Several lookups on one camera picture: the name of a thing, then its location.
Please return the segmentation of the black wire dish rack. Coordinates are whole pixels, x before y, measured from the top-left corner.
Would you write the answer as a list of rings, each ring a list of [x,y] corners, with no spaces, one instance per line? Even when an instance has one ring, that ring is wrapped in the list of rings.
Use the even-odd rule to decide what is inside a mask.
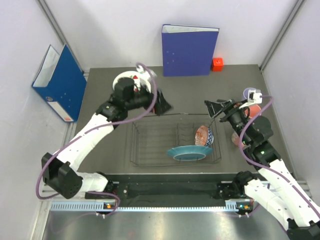
[[[208,127],[214,136],[208,146],[213,153],[196,161],[178,161],[167,155],[167,150],[195,145],[196,131]],[[146,116],[132,124],[130,161],[136,167],[176,167],[216,164],[221,160],[217,124],[206,114],[172,113]]]

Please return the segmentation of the lavender plastic cup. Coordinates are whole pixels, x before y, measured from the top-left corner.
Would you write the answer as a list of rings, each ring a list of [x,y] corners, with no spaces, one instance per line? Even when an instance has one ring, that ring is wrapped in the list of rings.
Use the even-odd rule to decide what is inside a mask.
[[[260,94],[261,91],[254,87],[247,87],[243,90],[242,100],[253,99],[257,94]]]

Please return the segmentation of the watermelon pattern plate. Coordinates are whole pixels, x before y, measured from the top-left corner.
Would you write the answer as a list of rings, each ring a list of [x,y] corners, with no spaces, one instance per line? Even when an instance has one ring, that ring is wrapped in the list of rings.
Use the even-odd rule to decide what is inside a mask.
[[[121,78],[130,78],[130,79],[133,79],[134,80],[134,91],[135,92],[138,92],[142,87],[145,87],[145,86],[142,86],[142,85],[138,85],[138,77],[137,77],[137,72],[134,71],[134,70],[129,70],[129,71],[125,71],[125,72],[122,72],[120,73],[119,75],[117,75],[115,77],[115,79],[113,80],[112,82],[112,89],[115,90],[115,87],[116,87],[116,84],[119,82],[119,80]],[[150,93],[152,91],[152,87],[151,88],[147,88],[145,87],[146,90]]]

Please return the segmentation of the pink patterned mug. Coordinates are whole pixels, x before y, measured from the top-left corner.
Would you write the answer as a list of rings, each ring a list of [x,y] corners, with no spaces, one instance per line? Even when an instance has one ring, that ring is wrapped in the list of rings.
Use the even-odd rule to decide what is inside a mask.
[[[231,141],[233,142],[233,144],[235,146],[237,146],[237,147],[239,146],[240,137],[235,131],[231,135]]]

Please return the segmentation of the pink plastic cup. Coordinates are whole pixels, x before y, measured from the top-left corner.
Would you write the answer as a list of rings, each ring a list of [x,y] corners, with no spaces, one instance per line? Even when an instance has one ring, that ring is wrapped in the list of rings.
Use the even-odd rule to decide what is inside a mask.
[[[249,117],[250,119],[255,117],[256,115],[261,115],[259,112],[261,111],[261,107],[257,104],[251,105],[248,108],[245,109],[244,114],[246,117]]]

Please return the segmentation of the teal plate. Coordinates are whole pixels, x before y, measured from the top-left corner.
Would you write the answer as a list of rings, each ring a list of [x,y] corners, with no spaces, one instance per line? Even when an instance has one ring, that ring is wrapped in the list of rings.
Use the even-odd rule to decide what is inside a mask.
[[[213,153],[213,149],[208,146],[186,145],[178,146],[167,150],[166,154],[177,161],[198,161]]]

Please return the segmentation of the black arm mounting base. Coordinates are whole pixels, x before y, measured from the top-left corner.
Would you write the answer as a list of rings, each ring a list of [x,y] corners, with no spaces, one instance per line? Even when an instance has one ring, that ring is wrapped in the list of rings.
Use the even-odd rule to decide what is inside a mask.
[[[176,196],[230,200],[247,199],[244,189],[233,181],[239,173],[173,173],[173,174],[110,174],[106,192],[123,201],[141,201],[143,196],[172,201]]]

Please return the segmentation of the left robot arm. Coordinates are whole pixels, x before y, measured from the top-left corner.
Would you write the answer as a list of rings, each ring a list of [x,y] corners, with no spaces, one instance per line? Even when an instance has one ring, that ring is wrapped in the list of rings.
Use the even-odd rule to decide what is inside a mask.
[[[56,195],[66,199],[77,193],[96,192],[109,198],[114,187],[100,172],[78,172],[86,156],[119,125],[135,122],[152,112],[163,115],[172,109],[156,85],[155,76],[145,76],[136,71],[118,75],[112,83],[112,93],[107,101],[94,112],[88,123],[64,147],[53,155],[42,157],[42,170],[37,178],[35,193],[40,195],[40,182],[55,190]]]

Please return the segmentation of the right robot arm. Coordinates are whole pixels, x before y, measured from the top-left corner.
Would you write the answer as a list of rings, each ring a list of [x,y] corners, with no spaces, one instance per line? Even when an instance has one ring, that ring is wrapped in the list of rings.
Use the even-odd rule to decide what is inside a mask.
[[[204,102],[209,116],[224,116],[239,136],[244,159],[274,188],[271,191],[249,171],[239,172],[233,179],[233,192],[239,198],[250,197],[267,210],[282,226],[291,240],[320,238],[320,207],[302,189],[287,169],[280,154],[269,142],[273,136],[270,121],[260,113],[249,117],[248,101],[232,99]]]

